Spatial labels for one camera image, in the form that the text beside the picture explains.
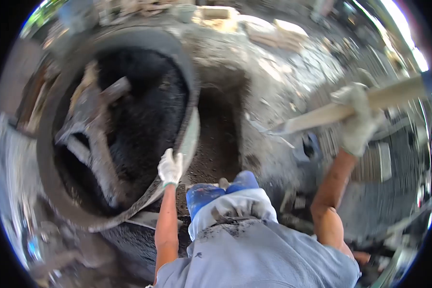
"blue pants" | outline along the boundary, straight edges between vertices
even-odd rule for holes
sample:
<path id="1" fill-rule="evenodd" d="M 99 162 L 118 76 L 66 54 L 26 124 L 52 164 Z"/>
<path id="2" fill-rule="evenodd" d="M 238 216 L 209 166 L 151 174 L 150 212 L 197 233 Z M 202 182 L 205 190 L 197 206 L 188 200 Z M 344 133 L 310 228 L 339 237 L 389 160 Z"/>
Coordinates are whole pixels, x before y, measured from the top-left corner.
<path id="1" fill-rule="evenodd" d="M 233 183 L 224 190 L 207 183 L 199 183 L 192 186 L 186 194 L 187 208 L 193 221 L 196 213 L 214 199 L 244 189 L 259 188 L 258 182 L 251 171 L 242 171 L 235 177 Z"/>

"wooden handle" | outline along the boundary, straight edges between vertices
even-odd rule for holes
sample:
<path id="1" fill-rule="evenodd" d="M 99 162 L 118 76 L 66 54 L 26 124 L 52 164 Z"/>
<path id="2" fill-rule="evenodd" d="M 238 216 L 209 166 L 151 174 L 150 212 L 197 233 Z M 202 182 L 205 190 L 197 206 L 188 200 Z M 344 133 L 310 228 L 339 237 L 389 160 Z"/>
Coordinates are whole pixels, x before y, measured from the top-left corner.
<path id="1" fill-rule="evenodd" d="M 427 97 L 420 75 L 407 78 L 381 89 L 369 89 L 367 95 L 369 106 L 373 110 L 397 106 L 413 99 L 424 99 Z M 297 131 L 338 122 L 354 113 L 355 111 L 352 106 L 331 103 L 301 116 L 289 119 L 265 133 L 270 135 L 291 134 Z"/>

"cement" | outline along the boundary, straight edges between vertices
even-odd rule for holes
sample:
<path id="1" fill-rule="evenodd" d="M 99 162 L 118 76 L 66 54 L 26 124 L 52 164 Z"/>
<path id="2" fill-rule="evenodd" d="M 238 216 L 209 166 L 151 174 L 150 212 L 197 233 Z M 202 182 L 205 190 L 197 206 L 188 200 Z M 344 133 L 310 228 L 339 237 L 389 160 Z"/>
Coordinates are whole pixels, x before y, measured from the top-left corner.
<path id="1" fill-rule="evenodd" d="M 109 109 L 107 135 L 110 154 L 121 180 L 129 184 L 131 205 L 147 190 L 157 175 L 157 165 L 167 148 L 173 147 L 184 117 L 187 94 L 183 79 L 171 60 L 137 48 L 109 51 L 98 56 L 98 85 L 105 89 L 126 76 L 130 95 L 121 97 Z M 113 210 L 105 203 L 97 181 L 83 164 L 64 148 L 59 154 L 70 177 L 85 195 L 83 205 L 102 215 L 115 215 L 128 207 Z"/>

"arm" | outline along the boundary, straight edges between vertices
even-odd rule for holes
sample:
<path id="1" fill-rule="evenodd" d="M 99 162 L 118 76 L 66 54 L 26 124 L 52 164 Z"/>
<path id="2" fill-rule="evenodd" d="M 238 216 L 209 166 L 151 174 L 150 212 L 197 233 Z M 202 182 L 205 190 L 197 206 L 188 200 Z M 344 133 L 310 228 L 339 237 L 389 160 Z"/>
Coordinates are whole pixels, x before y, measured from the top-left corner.
<path id="1" fill-rule="evenodd" d="M 166 263 L 178 258 L 178 216 L 176 212 L 176 187 L 182 175 L 182 153 L 173 159 L 173 149 L 169 148 L 163 154 L 158 164 L 158 175 L 163 182 L 163 194 L 160 213 L 155 229 L 155 247 L 157 258 L 155 262 L 155 279 L 158 270 Z"/>
<path id="2" fill-rule="evenodd" d="M 366 79 L 366 84 L 371 86 L 372 79 L 369 74 L 363 73 L 361 79 Z M 368 141 L 384 119 L 380 111 L 370 110 L 366 88 L 367 86 L 363 84 L 352 83 L 331 94 L 334 102 L 352 105 L 355 115 L 342 123 L 341 148 L 311 205 L 317 240 L 323 245 L 340 250 L 351 258 L 353 255 L 344 243 L 344 227 L 336 209 L 340 205 L 349 176 L 358 158 L 363 155 Z"/>
<path id="3" fill-rule="evenodd" d="M 176 212 L 176 187 L 168 184 L 165 187 L 160 213 L 155 230 L 155 247 L 157 258 L 155 264 L 155 280 L 158 269 L 164 264 L 178 258 L 178 216 Z"/>
<path id="4" fill-rule="evenodd" d="M 311 205 L 317 240 L 352 258 L 349 247 L 344 243 L 344 227 L 336 209 L 340 205 L 349 176 L 356 163 L 357 157 L 341 148 Z"/>

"hand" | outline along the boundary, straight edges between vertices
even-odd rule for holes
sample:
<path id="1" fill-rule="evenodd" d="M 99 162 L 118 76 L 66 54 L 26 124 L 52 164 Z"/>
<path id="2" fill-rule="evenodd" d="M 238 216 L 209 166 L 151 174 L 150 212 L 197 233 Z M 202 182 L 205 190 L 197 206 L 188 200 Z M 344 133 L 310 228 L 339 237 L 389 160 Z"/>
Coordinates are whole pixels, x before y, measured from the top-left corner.
<path id="1" fill-rule="evenodd" d="M 374 79 L 364 76 L 367 85 L 374 86 Z M 349 154 L 361 157 L 365 153 L 368 141 L 384 120 L 384 113 L 369 108 L 366 90 L 362 83 L 351 83 L 331 94 L 331 101 L 338 104 L 352 105 L 355 115 L 342 122 L 342 148 Z"/>
<path id="2" fill-rule="evenodd" d="M 168 184 L 177 187 L 182 176 L 182 153 L 178 153 L 173 159 L 173 149 L 168 148 L 158 164 L 158 175 L 163 181 L 163 187 Z"/>

